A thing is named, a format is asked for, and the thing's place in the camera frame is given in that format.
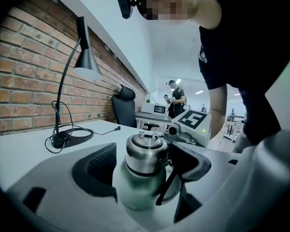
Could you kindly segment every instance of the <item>stainless steel lid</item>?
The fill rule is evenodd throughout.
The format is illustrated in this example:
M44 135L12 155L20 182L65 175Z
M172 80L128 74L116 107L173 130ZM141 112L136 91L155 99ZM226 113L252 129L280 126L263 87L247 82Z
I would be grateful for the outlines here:
M132 137L132 142L142 148L156 149L163 145L163 141L156 134L146 135L144 131Z
M127 139L126 162L140 174L156 173L164 166L167 144L157 134L141 131Z

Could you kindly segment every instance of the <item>lamp base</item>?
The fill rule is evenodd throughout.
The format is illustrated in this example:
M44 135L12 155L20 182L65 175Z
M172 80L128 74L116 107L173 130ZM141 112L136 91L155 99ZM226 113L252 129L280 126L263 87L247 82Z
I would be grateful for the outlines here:
M88 132L90 132L90 135L81 136L81 137L69 135L72 131L88 131ZM59 134L56 134L54 136L53 147L54 148L68 148L68 147L72 147L75 145L80 145L80 144L88 141L89 139L91 139L93 137L93 133L94 133L93 130L85 129L85 128L74 128L74 129L68 129L65 131L61 131L61 132L59 132Z

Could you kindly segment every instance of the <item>lamp shade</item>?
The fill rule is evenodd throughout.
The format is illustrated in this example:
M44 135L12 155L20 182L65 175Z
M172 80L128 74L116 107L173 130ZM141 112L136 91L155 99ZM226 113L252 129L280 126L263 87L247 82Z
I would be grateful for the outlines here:
M102 80L102 73L91 52L85 17L76 20L78 38L81 39L81 53L76 61L74 72L89 80Z

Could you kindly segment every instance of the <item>lamp arm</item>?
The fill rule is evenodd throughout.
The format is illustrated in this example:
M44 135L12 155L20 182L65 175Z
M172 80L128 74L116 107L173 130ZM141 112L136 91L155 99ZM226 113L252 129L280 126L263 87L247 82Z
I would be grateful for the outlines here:
M60 85L59 85L59 90L58 90L58 95L57 95L57 102L56 102L56 133L58 134L59 133L59 122L60 122L60 117L59 117L59 111L60 111L60 97L61 97L61 92L62 92L62 87L63 87L63 82L64 82L64 79L66 77L66 74L67 74L67 71L68 71L68 68L69 68L69 65L70 65L70 62L72 60L72 57L74 55L74 53L76 52L76 49L78 48L79 44L81 42L81 39L78 40L78 42L76 43L74 49L72 50L70 56L69 56L69 59L66 63L66 66L64 67L64 71L63 71L63 74L62 74L62 77L61 77L61 82L60 82Z

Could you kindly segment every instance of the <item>white wall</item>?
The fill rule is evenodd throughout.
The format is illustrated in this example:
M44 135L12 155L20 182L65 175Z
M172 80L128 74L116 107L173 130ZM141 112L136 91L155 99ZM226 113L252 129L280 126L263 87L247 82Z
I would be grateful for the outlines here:
M133 11L123 19L117 0L61 0L108 45L147 90L152 89L152 53L145 19Z

